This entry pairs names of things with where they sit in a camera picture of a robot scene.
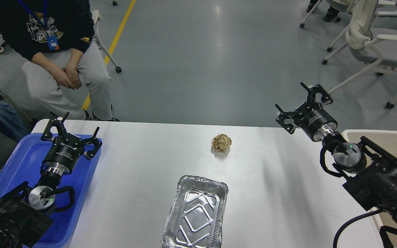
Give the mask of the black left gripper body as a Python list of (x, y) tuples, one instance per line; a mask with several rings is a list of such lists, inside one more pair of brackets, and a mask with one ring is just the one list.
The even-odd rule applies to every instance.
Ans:
[(42, 168), (57, 168), (64, 175), (69, 175), (73, 172), (79, 157), (84, 153), (82, 146), (82, 138), (70, 137), (55, 137), (53, 144), (42, 161)]

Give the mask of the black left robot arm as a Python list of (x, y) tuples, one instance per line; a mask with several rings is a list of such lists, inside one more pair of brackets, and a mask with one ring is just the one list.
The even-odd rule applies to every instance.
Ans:
[(66, 118), (24, 137), (0, 173), (0, 248), (59, 248), (74, 232), (103, 142)]

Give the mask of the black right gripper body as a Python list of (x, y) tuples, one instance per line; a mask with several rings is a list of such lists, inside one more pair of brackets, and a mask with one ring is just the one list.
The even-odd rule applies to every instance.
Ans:
[(306, 107), (301, 105), (300, 127), (314, 142), (322, 141), (326, 135), (337, 130), (338, 122), (324, 108)]

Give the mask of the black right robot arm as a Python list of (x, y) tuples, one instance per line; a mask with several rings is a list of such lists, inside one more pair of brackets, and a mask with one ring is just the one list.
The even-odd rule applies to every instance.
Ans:
[[(337, 247), (342, 232), (361, 219), (386, 212), (397, 224), (397, 157), (365, 136), (359, 143), (347, 141), (337, 131), (338, 122), (324, 110), (333, 103), (328, 92), (320, 84), (301, 86), (308, 93), (307, 100), (290, 112), (276, 105), (277, 123), (290, 134), (299, 127), (313, 142), (321, 142), (321, 168), (346, 179), (343, 188), (366, 211), (337, 230), (333, 247)], [(383, 225), (378, 230), (383, 247), (394, 247), (388, 233), (397, 235), (397, 228)]]

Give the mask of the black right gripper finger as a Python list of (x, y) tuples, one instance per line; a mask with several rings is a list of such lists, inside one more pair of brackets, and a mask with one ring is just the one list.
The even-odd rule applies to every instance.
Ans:
[[(307, 86), (304, 83), (300, 83), (300, 85), (308, 92), (307, 100), (303, 104), (306, 110), (318, 110), (323, 108), (325, 105), (333, 103), (332, 97), (320, 84)], [(317, 94), (321, 94), (320, 101), (316, 100)]]
[(289, 134), (293, 134), (297, 128), (303, 130), (307, 134), (307, 130), (303, 127), (303, 119), (305, 116), (305, 111), (307, 110), (307, 104), (301, 104), (296, 110), (286, 112), (282, 108), (275, 104), (278, 109), (278, 117), (276, 122), (285, 129)]

